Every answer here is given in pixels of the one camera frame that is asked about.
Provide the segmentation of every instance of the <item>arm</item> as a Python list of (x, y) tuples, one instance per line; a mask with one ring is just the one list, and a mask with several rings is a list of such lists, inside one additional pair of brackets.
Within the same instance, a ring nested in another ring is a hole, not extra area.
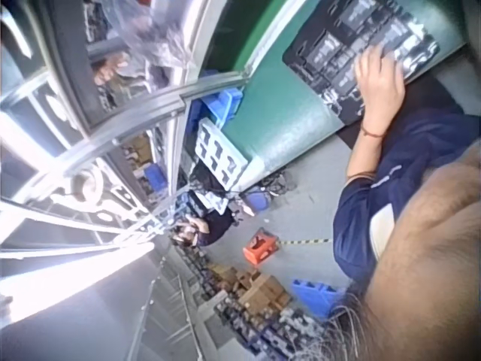
[(381, 47), (369, 47), (355, 60), (355, 77), (365, 102), (358, 139), (347, 166), (348, 183), (359, 177), (374, 178), (383, 138), (404, 100), (400, 65), (391, 55), (381, 57)]
[(201, 218), (194, 218), (188, 214), (186, 215), (186, 218), (192, 225), (198, 228), (199, 232), (206, 234), (209, 233), (209, 225), (205, 220), (202, 220)]

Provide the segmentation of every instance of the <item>wrist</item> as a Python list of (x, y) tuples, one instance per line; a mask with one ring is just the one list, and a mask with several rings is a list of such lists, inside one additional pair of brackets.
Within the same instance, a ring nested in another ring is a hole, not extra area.
[(367, 133), (384, 137), (392, 123), (392, 119), (389, 116), (366, 112), (361, 125)]

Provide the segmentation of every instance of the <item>white plastic crate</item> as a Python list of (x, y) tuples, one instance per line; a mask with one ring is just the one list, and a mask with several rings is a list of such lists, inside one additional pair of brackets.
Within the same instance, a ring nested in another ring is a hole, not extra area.
[(249, 163), (208, 118), (199, 123), (195, 154), (225, 190), (237, 183)]

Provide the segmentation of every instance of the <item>blue plastic crate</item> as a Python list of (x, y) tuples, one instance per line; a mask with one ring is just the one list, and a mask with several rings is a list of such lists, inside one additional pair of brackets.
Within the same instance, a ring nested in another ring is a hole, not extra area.
[(326, 318), (344, 294), (344, 290), (335, 290), (327, 284), (303, 280), (294, 280), (291, 288), (296, 298), (319, 318)]
[(186, 124), (186, 133), (192, 134), (198, 127), (198, 122), (204, 117), (207, 112), (205, 105), (200, 99), (192, 100), (190, 104), (189, 118)]
[(156, 192), (162, 191), (168, 184), (167, 178), (158, 164), (154, 163), (145, 168), (144, 175), (152, 189)]
[(202, 98), (204, 104), (209, 108), (216, 127), (221, 129), (232, 117), (239, 108), (242, 97), (244, 95), (237, 88), (224, 89), (222, 92), (205, 96)]

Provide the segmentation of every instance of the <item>hand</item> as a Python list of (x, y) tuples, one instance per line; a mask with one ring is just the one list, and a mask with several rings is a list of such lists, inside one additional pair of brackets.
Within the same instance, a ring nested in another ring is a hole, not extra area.
[(354, 63), (358, 88), (365, 103), (363, 126), (383, 135), (402, 106), (405, 89), (401, 64), (394, 56), (381, 57), (382, 47), (369, 47)]

